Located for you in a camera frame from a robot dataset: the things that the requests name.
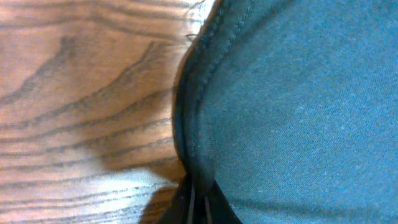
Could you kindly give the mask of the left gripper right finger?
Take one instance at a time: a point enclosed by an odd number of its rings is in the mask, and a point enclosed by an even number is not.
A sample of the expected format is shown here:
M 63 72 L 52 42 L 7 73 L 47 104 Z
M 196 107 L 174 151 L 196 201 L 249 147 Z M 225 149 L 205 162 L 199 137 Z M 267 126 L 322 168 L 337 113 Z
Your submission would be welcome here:
M 216 182 L 205 195 L 204 205 L 206 224 L 242 224 Z

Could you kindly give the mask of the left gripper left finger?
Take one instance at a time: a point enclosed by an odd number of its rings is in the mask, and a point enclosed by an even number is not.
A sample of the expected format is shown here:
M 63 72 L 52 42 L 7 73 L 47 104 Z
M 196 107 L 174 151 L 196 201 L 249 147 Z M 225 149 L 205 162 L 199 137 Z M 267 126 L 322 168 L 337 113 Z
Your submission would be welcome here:
M 157 224 L 193 224 L 194 206 L 195 187 L 192 178 L 186 175 Z

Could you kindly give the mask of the black t-shirt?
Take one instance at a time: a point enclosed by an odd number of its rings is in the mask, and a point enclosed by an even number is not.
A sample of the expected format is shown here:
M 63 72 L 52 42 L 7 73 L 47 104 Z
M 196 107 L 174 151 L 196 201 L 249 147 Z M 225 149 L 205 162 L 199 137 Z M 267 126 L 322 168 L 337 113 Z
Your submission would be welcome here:
M 397 2 L 220 1 L 174 109 L 195 187 L 242 223 L 397 222 Z

